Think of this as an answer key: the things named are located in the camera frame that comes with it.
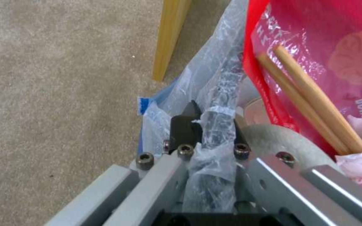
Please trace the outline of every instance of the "black metal part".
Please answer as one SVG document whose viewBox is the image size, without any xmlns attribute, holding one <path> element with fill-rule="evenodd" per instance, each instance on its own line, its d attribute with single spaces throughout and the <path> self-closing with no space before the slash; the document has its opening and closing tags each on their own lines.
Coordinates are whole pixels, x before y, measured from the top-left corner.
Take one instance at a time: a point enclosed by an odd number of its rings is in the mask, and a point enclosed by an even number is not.
<svg viewBox="0 0 362 226">
<path fill-rule="evenodd" d="M 300 226 L 289 213 L 281 214 L 232 214 L 232 213 L 160 213 L 153 226 Z"/>
<path fill-rule="evenodd" d="M 182 144 L 189 144 L 195 147 L 196 143 L 202 142 L 202 127 L 199 123 L 192 122 L 194 120 L 199 120 L 201 114 L 202 112 L 199 109 L 198 104 L 192 100 L 187 104 L 181 115 L 171 118 L 168 151 L 166 150 L 165 153 L 168 152 L 168 154 L 171 154 Z M 248 145 L 235 120 L 234 125 L 236 135 L 234 143 Z"/>
</svg>

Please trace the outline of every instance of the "metal frame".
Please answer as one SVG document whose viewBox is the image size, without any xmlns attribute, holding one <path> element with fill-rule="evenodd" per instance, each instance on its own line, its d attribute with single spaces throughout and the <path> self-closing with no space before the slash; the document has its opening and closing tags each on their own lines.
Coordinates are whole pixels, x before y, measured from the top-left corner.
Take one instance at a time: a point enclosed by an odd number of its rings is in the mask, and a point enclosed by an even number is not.
<svg viewBox="0 0 362 226">
<path fill-rule="evenodd" d="M 362 222 L 362 187 L 330 166 L 316 166 L 301 173 L 321 192 Z"/>
<path fill-rule="evenodd" d="M 45 225 L 102 225 L 138 182 L 137 172 L 112 165 Z"/>
<path fill-rule="evenodd" d="M 104 226 L 150 225 L 160 211 L 171 210 L 188 178 L 186 163 L 177 152 L 163 155 Z"/>
<path fill-rule="evenodd" d="M 289 211 L 307 226 L 362 225 L 274 156 L 250 161 L 246 171 L 255 199 L 269 213 Z"/>
</svg>

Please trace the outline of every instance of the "plastic wrap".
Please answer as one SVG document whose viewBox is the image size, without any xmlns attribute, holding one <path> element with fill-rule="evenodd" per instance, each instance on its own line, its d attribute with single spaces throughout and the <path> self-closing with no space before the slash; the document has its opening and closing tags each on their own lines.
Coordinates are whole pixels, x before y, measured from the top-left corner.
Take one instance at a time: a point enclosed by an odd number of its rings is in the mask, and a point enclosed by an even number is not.
<svg viewBox="0 0 362 226">
<path fill-rule="evenodd" d="M 233 154 L 238 84 L 243 77 L 236 46 L 223 67 L 200 93 L 202 146 L 197 145 L 189 166 L 184 212 L 231 212 L 235 202 L 236 163 Z"/>
<path fill-rule="evenodd" d="M 143 150 L 160 156 L 163 140 L 169 138 L 170 129 L 170 121 L 161 120 L 161 117 L 168 119 L 181 114 L 187 103 L 197 100 L 200 93 L 205 97 L 208 89 L 215 85 L 214 80 L 210 85 L 208 83 L 219 72 L 233 47 L 242 45 L 247 5 L 247 0 L 232 0 L 213 35 L 178 79 L 154 97 L 140 98 L 139 102 L 148 103 L 148 107 L 139 109 L 143 114 L 142 148 L 139 152 Z M 205 109 L 202 107 L 205 105 L 204 101 L 204 98 L 197 100 L 202 110 Z"/>
<path fill-rule="evenodd" d="M 170 118 L 196 100 L 203 114 L 202 144 L 195 147 L 183 211 L 230 212 L 235 201 L 236 163 L 233 155 L 237 91 L 243 77 L 247 0 L 232 0 L 216 30 L 188 63 L 181 76 L 150 99 L 140 99 L 143 113 L 142 149 L 160 156 L 169 138 Z"/>
<path fill-rule="evenodd" d="M 252 0 L 250 7 L 259 8 L 265 2 Z M 244 68 L 263 96 L 270 120 L 299 131 L 334 156 L 332 147 L 273 79 L 266 72 L 261 74 L 253 59 L 255 54 L 266 52 L 282 68 L 272 49 L 283 44 L 345 117 L 362 117 L 362 2 L 270 0 L 257 19 L 250 17 L 247 22 Z"/>
</svg>

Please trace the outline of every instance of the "wooden chair leg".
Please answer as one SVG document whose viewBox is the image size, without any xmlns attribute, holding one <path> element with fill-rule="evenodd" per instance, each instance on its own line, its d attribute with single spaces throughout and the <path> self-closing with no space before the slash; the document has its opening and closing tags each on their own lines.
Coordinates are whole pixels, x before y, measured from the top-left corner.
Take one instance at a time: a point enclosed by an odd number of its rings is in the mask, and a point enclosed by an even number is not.
<svg viewBox="0 0 362 226">
<path fill-rule="evenodd" d="M 153 79 L 161 81 L 167 70 L 191 0 L 163 0 Z"/>
</svg>

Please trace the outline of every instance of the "beige carpet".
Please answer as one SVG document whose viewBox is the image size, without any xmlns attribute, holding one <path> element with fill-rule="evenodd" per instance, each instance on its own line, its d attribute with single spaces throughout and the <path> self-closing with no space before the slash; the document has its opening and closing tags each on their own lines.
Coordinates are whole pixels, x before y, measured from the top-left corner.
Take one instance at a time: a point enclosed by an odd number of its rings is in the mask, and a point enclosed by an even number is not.
<svg viewBox="0 0 362 226">
<path fill-rule="evenodd" d="M 137 96 L 174 79 L 229 0 L 193 1 L 163 83 L 162 0 L 0 1 L 0 225 L 41 225 L 134 158 Z"/>
</svg>

